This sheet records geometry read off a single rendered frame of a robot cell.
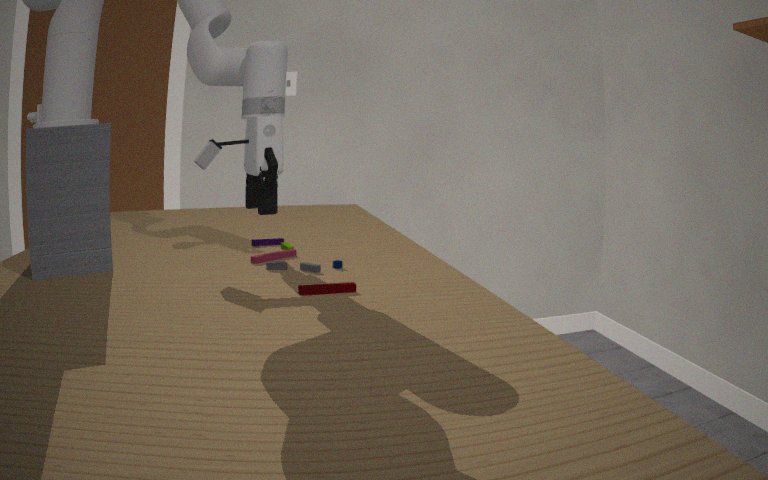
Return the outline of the purple rod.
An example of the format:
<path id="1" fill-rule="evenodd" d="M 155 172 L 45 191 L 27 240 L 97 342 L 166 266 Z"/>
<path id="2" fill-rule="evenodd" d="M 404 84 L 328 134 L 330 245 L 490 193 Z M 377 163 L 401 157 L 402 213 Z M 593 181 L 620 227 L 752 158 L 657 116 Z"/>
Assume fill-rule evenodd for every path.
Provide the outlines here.
<path id="1" fill-rule="evenodd" d="M 266 246 L 266 245 L 281 245 L 281 242 L 284 242 L 284 239 L 283 238 L 255 239 L 251 241 L 252 241 L 252 246 Z"/>

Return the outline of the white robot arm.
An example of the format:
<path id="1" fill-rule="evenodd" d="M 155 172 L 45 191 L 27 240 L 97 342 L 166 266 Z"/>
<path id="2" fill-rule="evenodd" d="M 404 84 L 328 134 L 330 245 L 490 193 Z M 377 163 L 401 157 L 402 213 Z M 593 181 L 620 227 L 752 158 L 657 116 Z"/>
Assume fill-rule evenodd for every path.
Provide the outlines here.
<path id="1" fill-rule="evenodd" d="M 42 104 L 27 119 L 31 123 L 44 122 L 33 128 L 99 124 L 99 120 L 91 119 L 91 110 L 104 0 L 22 1 L 38 12 L 58 8 L 48 29 Z M 231 22 L 223 0 L 177 2 L 194 29 L 187 44 L 187 59 L 199 81 L 209 86 L 243 86 L 242 115 L 284 113 L 287 45 L 261 41 L 249 45 L 248 50 L 218 46 L 214 38 Z M 194 162 L 205 170 L 221 146 L 244 143 L 249 140 L 209 140 Z"/>

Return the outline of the pink rod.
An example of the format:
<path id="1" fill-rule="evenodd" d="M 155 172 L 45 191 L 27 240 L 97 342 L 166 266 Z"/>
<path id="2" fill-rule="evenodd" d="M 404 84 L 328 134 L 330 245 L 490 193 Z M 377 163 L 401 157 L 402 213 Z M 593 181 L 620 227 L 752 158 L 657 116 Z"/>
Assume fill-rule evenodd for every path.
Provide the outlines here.
<path id="1" fill-rule="evenodd" d="M 296 250 L 290 249 L 290 250 L 284 250 L 279 252 L 251 256 L 251 263 L 257 264 L 257 263 L 268 262 L 268 261 L 273 261 L 273 260 L 278 260 L 283 258 L 294 257 L 294 256 L 296 256 Z"/>

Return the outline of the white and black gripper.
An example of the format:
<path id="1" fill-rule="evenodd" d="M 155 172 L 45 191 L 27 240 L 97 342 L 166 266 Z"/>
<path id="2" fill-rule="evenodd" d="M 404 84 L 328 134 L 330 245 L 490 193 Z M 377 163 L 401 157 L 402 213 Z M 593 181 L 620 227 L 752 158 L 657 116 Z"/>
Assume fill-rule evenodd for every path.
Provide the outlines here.
<path id="1" fill-rule="evenodd" d="M 258 208 L 259 215 L 277 214 L 277 175 L 283 172 L 281 116 L 284 117 L 284 113 L 250 114 L 241 117 L 249 117 L 245 129 L 245 139 L 248 139 L 249 143 L 244 146 L 244 170 L 247 175 L 246 208 Z M 270 132 L 267 129 L 270 129 Z"/>

